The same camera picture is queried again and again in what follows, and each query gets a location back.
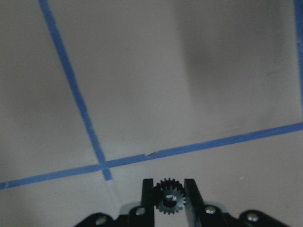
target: screw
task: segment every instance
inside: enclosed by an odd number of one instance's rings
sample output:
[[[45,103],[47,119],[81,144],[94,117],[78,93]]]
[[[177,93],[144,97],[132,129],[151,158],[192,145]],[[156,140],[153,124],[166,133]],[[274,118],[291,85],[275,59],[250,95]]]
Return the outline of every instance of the screw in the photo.
[[[96,220],[96,226],[101,226],[106,223],[106,216],[100,216]]]
[[[143,214],[145,214],[145,208],[144,207],[138,207],[137,210],[136,210],[136,215],[140,216],[140,215],[143,215]]]
[[[205,207],[205,212],[207,214],[214,214],[216,212],[216,208],[214,206],[207,206]]]
[[[259,217],[255,213],[248,213],[246,217],[248,221],[252,221],[252,222],[259,221]]]

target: gray gear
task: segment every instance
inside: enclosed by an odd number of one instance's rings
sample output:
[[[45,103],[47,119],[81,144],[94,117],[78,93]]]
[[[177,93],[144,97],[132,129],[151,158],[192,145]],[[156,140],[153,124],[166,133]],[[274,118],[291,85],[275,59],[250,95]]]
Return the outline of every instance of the gray gear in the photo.
[[[158,183],[156,186],[157,190],[161,190],[163,198],[156,205],[156,208],[164,214],[175,213],[182,210],[185,204],[184,189],[179,181],[164,180]]]

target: blue tape strip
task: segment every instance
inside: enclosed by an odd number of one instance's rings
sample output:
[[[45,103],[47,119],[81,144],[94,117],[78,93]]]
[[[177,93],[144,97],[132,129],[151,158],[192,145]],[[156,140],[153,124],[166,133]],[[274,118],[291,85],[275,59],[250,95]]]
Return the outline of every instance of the blue tape strip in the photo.
[[[81,95],[81,92],[79,90],[74,71],[71,67],[70,60],[69,60],[67,52],[64,48],[62,38],[60,36],[59,30],[57,28],[57,25],[56,25],[56,22],[55,22],[55,19],[54,19],[53,15],[52,15],[52,12],[50,10],[50,7],[48,5],[48,1],[47,0],[39,0],[39,4],[40,4],[40,8],[43,12],[43,15],[45,17],[48,30],[51,34],[52,39],[53,39],[53,43],[54,43],[54,45],[56,47],[56,50],[57,50],[57,53],[59,55],[61,64],[63,66],[64,72],[65,72],[65,75],[66,75],[66,78],[67,78],[67,80],[70,84],[70,87],[71,87],[72,93],[74,95],[74,98],[76,100],[77,106],[79,108],[81,117],[84,121],[86,131],[89,135],[90,142],[91,142],[91,144],[92,144],[92,146],[95,150],[95,153],[96,153],[96,156],[98,158],[99,163],[104,163],[105,164],[105,156],[104,156],[103,151],[101,149],[101,146],[99,144],[98,138],[95,134],[92,122],[91,122],[89,114],[88,114],[87,107],[85,105],[84,99],[83,99],[83,97]],[[104,174],[104,177],[107,181],[112,179],[111,173],[110,173],[108,168],[105,168],[103,170],[103,174]]]
[[[299,57],[301,103],[303,107],[303,0],[295,0],[294,9],[297,27],[297,47]]]
[[[49,180],[58,179],[58,178],[62,178],[62,177],[67,177],[67,176],[74,176],[74,175],[92,173],[92,172],[95,172],[95,171],[102,170],[103,168],[104,168],[104,165],[98,164],[98,165],[92,165],[92,166],[79,167],[79,168],[75,168],[75,169],[62,170],[62,171],[49,173],[49,174],[41,174],[41,175],[37,175],[37,176],[31,176],[31,177],[27,177],[27,178],[23,178],[23,179],[18,179],[18,180],[13,180],[13,181],[0,183],[0,190],[1,189],[18,187],[18,186],[22,186],[22,185],[30,184],[30,183],[49,181]]]
[[[235,144],[235,143],[246,142],[246,141],[250,141],[250,140],[258,140],[261,138],[286,134],[286,133],[300,131],[300,130],[303,130],[303,122],[297,123],[297,124],[291,124],[291,125],[287,125],[287,126],[282,126],[282,127],[278,127],[278,128],[273,128],[273,129],[251,132],[251,133],[242,134],[242,135],[238,135],[238,136],[227,137],[227,138],[218,139],[218,140],[212,140],[212,141],[208,141],[208,142],[204,142],[204,143],[197,143],[197,144],[192,144],[192,145],[187,145],[187,146],[182,146],[182,147],[177,147],[177,148],[170,148],[170,149],[166,149],[166,150],[161,150],[150,156],[136,155],[136,156],[131,156],[131,157],[110,160],[110,161],[107,161],[107,165],[110,168],[112,168],[112,167],[123,166],[123,165],[133,164],[133,163],[137,163],[137,162],[143,162],[143,161],[148,161],[148,160],[152,160],[152,159],[162,158],[162,157],[169,157],[169,156],[173,156],[173,155],[185,154],[185,153],[204,150],[204,149],[210,149],[210,148],[231,145],[231,144]]]

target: floor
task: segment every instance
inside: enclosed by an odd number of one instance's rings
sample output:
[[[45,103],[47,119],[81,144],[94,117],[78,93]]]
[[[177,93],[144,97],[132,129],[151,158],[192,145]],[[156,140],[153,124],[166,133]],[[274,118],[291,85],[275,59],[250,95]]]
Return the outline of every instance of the floor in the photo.
[[[0,2],[0,226],[114,218],[194,178],[303,223],[303,1]],[[156,212],[156,226],[187,226]]]

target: black mechanical part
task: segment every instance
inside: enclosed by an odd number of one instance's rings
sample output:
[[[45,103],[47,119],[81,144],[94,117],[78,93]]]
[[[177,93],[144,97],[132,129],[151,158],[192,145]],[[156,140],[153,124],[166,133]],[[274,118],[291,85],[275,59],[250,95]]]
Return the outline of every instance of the black mechanical part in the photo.
[[[185,204],[185,191],[175,179],[164,179],[154,187],[154,205],[164,214],[174,214],[182,210]]]
[[[163,201],[163,189],[168,188],[177,188],[176,191],[185,195],[189,227],[289,227],[258,210],[243,212],[239,219],[236,219],[228,213],[223,213],[217,206],[205,204],[194,179],[185,179],[184,188],[174,179],[161,181],[155,187],[153,179],[144,179],[141,205],[132,208],[129,214],[120,215],[113,220],[107,214],[96,213],[75,227],[154,227],[154,205]],[[174,203],[164,203],[167,207],[175,206]]]

